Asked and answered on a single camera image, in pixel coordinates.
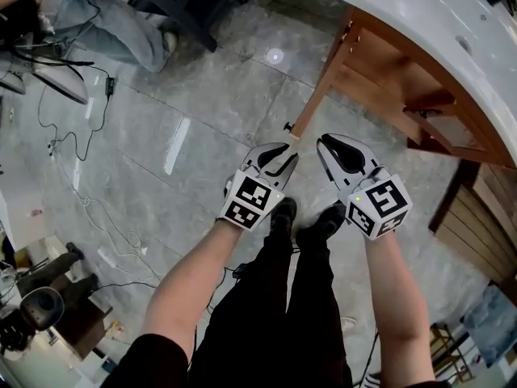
gray tile floor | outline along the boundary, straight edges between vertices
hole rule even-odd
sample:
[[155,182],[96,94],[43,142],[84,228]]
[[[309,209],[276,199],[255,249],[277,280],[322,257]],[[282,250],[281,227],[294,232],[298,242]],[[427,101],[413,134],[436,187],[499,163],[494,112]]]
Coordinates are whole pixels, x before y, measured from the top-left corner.
[[[103,284],[144,280],[149,271],[134,256],[117,256],[106,233],[88,221],[85,208],[74,195],[100,200],[121,234],[135,245],[134,231],[141,236],[144,258],[164,275],[210,229],[223,203],[222,188],[250,146],[286,141],[301,155],[287,186],[287,194],[300,205],[297,224],[313,217],[336,199],[335,187],[326,178],[314,146],[326,132],[344,133],[368,143],[393,173],[398,173],[414,201],[408,222],[398,230],[406,259],[427,296],[431,321],[458,318],[481,293],[487,280],[472,266],[433,239],[427,224],[452,177],[457,161],[405,148],[405,139],[358,104],[341,96],[327,96],[304,137],[294,142],[282,130],[293,122],[313,92],[319,70],[333,36],[318,25],[317,18],[293,19],[277,11],[249,4],[233,10],[216,32],[220,48],[204,51],[182,38],[166,68],[156,75],[131,65],[121,65],[93,53],[75,53],[76,58],[95,59],[117,77],[116,92],[107,109],[105,128],[96,133],[85,162],[78,165],[68,140],[54,158],[46,144],[51,129],[42,129],[36,119],[44,89],[26,76],[24,97],[5,94],[0,143],[20,148],[31,173],[40,183],[50,230],[63,242],[74,241],[86,252],[85,271],[95,272]],[[284,60],[272,65],[270,49],[284,51]],[[59,135],[78,133],[78,151],[84,155],[90,128],[97,128],[105,104],[104,76],[82,68],[93,105],[87,108],[47,89],[41,102],[41,120],[59,126]],[[164,162],[182,120],[191,124],[174,170],[164,171]],[[132,249],[114,230],[101,204],[86,208],[102,229],[109,231],[117,251]],[[252,260],[267,233],[264,222],[253,234],[245,234],[229,261],[230,267]],[[116,260],[107,265],[102,249]],[[363,370],[375,322],[372,313],[364,242],[359,231],[344,226],[331,240],[334,291],[343,316],[357,325],[344,335],[348,360],[355,379]],[[296,256],[292,260],[295,272]],[[233,286],[227,277],[214,297],[218,303]],[[132,341],[138,334],[145,307],[152,293],[145,286],[107,288],[97,298],[114,307],[125,333]],[[205,312],[200,339],[207,326]],[[104,342],[119,359],[126,344]],[[374,359],[378,366],[378,353]]]

white sink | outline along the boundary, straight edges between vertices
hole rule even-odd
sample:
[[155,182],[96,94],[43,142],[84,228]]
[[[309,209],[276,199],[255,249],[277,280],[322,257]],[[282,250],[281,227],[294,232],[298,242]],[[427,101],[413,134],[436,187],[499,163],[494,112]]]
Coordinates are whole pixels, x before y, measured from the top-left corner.
[[486,0],[344,0],[433,56],[474,98],[517,162],[517,23]]

white cable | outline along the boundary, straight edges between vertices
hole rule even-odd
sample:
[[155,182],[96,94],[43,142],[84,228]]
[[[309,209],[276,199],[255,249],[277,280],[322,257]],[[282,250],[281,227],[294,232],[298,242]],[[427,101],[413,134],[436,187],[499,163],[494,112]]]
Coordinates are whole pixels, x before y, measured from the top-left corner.
[[[57,159],[57,155],[54,154],[54,156],[56,157],[56,162],[57,162],[57,165],[61,168],[61,170],[63,171],[63,174],[65,174],[65,177],[68,179],[68,176],[66,175],[66,172],[65,172],[65,169],[63,168],[63,166],[61,165],[61,163],[59,162],[59,160]],[[118,255],[119,257],[128,257],[128,256],[134,256],[134,257],[137,257],[144,265],[145,267],[152,273],[152,276],[151,277],[148,277],[147,279],[145,280],[140,280],[138,279],[137,277],[135,277],[132,273],[130,272],[127,272],[125,270],[123,270],[122,268],[119,268],[118,266],[116,267],[118,270],[124,272],[124,273],[127,273],[129,274],[130,276],[132,276],[133,278],[137,279],[138,281],[143,281],[143,282],[147,282],[153,278],[156,278],[158,280],[158,283],[162,280],[160,278],[160,276],[149,266],[149,264],[138,254],[138,251],[141,251],[142,250],[142,247],[141,247],[141,238],[140,236],[134,232],[134,231],[129,231],[128,235],[130,234],[134,234],[135,237],[137,237],[137,241],[138,241],[138,244],[137,245],[133,245],[128,238],[126,238],[122,232],[117,228],[117,226],[115,225],[115,223],[113,222],[113,220],[111,219],[110,215],[108,214],[107,210],[104,208],[104,205],[102,202],[100,202],[99,200],[96,200],[95,198],[90,198],[90,197],[85,197],[85,198],[82,198],[81,195],[79,194],[79,192],[74,188],[74,186],[71,184],[71,182],[69,181],[69,186],[70,188],[72,189],[72,191],[74,192],[74,195],[79,199],[79,202],[82,204],[82,207],[84,208],[84,212],[86,214],[86,217],[88,218],[88,221],[90,222],[90,224],[95,228],[97,229],[98,231],[102,232],[102,233],[105,233],[109,240],[110,240],[110,244],[111,244],[111,247],[113,248],[113,251],[116,253],[116,255]],[[127,254],[122,254],[120,253],[117,249],[116,249],[116,245],[115,243],[113,242],[113,238],[111,237],[111,234],[109,231],[103,229],[102,227],[99,227],[97,226],[94,221],[91,219],[91,216],[90,214],[88,213],[88,210],[86,209],[86,207],[88,207],[91,202],[94,201],[94,202],[97,202],[100,204],[101,208],[103,209],[104,213],[106,214],[107,216],[107,219],[110,221],[111,225],[113,226],[113,228],[116,230],[116,232],[120,235],[120,237],[132,248],[132,252],[131,253],[127,253]]]

person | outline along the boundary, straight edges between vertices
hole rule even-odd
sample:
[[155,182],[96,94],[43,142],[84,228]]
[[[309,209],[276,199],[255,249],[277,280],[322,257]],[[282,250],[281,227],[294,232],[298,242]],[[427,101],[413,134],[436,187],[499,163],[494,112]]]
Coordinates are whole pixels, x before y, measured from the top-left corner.
[[[216,221],[158,286],[141,336],[103,386],[352,387],[326,245],[345,209],[338,202],[297,232],[300,258],[286,311],[296,202],[284,199],[271,214],[262,250],[213,309],[195,350],[197,323],[242,234],[236,225]],[[367,241],[366,252],[383,386],[448,386],[435,382],[426,301],[395,234]]]
[[[18,1],[0,0],[0,12]],[[122,0],[34,1],[46,19],[44,40],[64,52],[75,44],[157,73],[178,43],[173,32],[161,33]]]

black cable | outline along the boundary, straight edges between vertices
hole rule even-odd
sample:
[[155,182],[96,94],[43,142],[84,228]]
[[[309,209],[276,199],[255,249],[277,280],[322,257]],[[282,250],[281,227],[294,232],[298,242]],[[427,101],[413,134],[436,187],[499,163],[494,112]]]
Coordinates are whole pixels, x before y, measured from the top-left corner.
[[116,286],[116,287],[119,287],[119,288],[123,288],[124,286],[129,286],[129,285],[146,285],[146,286],[149,286],[150,288],[153,288],[153,289],[157,289],[158,288],[157,286],[150,285],[149,283],[145,283],[144,281],[130,281],[129,283],[123,283],[123,284],[111,283],[110,285],[99,286],[97,289],[92,291],[90,293],[90,295],[94,294],[95,292],[97,292],[100,289],[109,288],[111,286]]
[[372,362],[372,356],[373,351],[375,350],[375,345],[377,343],[377,338],[379,337],[379,331],[375,330],[375,338],[373,338],[373,344],[372,344],[372,350],[370,351],[370,355],[368,357],[368,360],[366,362],[366,366],[364,367],[363,376],[361,377],[361,380],[359,381],[359,388],[363,385],[364,377],[366,377],[366,372],[368,371],[368,366],[370,366],[370,362]]
[[219,284],[216,286],[216,288],[214,289],[213,293],[212,293],[212,296],[210,297],[210,300],[208,301],[208,304],[207,304],[207,310],[210,306],[210,303],[212,303],[212,299],[213,299],[213,296],[216,294],[216,291],[221,287],[221,285],[223,284],[223,282],[225,281],[226,279],[226,272],[228,270],[231,270],[230,268],[224,268],[225,272],[223,273],[223,278],[221,279],[221,281],[219,282]]
[[9,63],[9,67],[7,68],[6,73],[0,78],[0,81],[4,80],[9,72],[11,71],[11,67],[13,66],[13,54],[11,53],[11,62]]
[[18,283],[18,277],[16,276],[16,277],[15,277],[15,281],[14,281],[14,282],[13,282],[13,284],[10,286],[10,288],[9,288],[9,289],[4,293],[4,294],[1,294],[1,295],[0,295],[0,300],[1,300],[2,298],[4,298],[5,296],[7,296],[7,295],[9,294],[9,292],[10,292],[10,291],[11,291],[11,290],[16,286],[16,284],[17,284],[17,283]]
[[[46,65],[46,66],[92,66],[95,63],[93,61],[67,61],[66,59],[55,59],[55,62],[46,62],[46,61],[37,61],[36,59],[33,59],[32,57],[26,57],[23,54],[21,54],[14,46],[10,46],[9,52],[11,52],[13,55],[15,55],[17,58],[22,59],[24,61],[30,61],[31,63],[37,63],[38,65]],[[54,60],[51,57],[46,56],[40,56],[44,57],[45,59]]]
[[90,0],[86,0],[86,2],[94,7],[95,9],[97,9],[97,13],[95,13],[93,16],[91,16],[85,23],[82,24],[81,28],[79,29],[79,32],[78,34],[74,37],[74,39],[67,44],[68,47],[70,47],[72,44],[74,44],[75,40],[77,40],[79,38],[79,36],[84,32],[84,29],[86,26],[88,26],[88,23],[89,22],[92,22],[94,19],[96,19],[99,15],[100,15],[100,7],[95,5],[94,3],[92,3]]
[[[101,69],[101,68],[98,68],[96,66],[88,66],[92,69],[97,69],[97,70],[100,70],[102,72],[104,72],[106,75],[107,75],[107,78],[110,79],[110,75],[109,73],[104,70],[104,69]],[[69,131],[62,139],[58,139],[57,138],[57,126],[55,124],[44,124],[42,121],[41,121],[41,104],[43,103],[43,97],[44,97],[44,93],[46,91],[47,87],[45,87],[43,89],[43,92],[41,92],[41,97],[40,97],[40,101],[38,103],[38,122],[40,123],[40,126],[42,128],[50,128],[50,127],[53,127],[54,128],[54,137],[53,139],[50,141],[50,144],[49,144],[49,148],[50,147],[55,147],[56,144],[58,142],[63,142],[66,138],[68,138],[70,135],[72,135],[74,137],[74,140],[75,140],[75,156],[78,158],[79,161],[86,161],[86,158],[88,157],[88,151],[90,150],[90,143],[91,143],[91,138],[94,136],[94,133],[97,133],[99,132],[102,128],[104,128],[104,125],[106,123],[106,110],[107,110],[107,107],[110,103],[110,99],[111,99],[111,94],[107,94],[107,100],[106,100],[106,106],[104,107],[104,111],[103,111],[103,122],[102,124],[97,128],[97,129],[92,129],[91,132],[90,132],[90,137],[88,138],[88,142],[86,143],[86,152],[84,153],[84,157],[81,158],[79,156],[79,153],[78,153],[78,137],[76,135],[76,133],[74,131]]]
[[86,158],[88,157],[88,151],[90,150],[91,138],[94,136],[94,133],[97,133],[102,128],[104,128],[104,124],[106,122],[106,110],[107,110],[107,106],[110,103],[110,98],[111,98],[111,96],[107,97],[106,106],[104,107],[103,123],[97,129],[92,129],[91,132],[90,132],[90,137],[88,138],[88,142],[86,143],[86,152],[84,153],[84,157],[83,158],[79,157],[79,154],[78,154],[78,136],[75,134],[74,131],[69,131],[62,139],[54,139],[54,140],[52,140],[52,143],[54,145],[56,145],[58,142],[63,142],[66,138],[68,138],[69,135],[72,135],[74,137],[74,140],[75,140],[75,156],[78,158],[79,161],[83,161],[83,162],[86,161]]

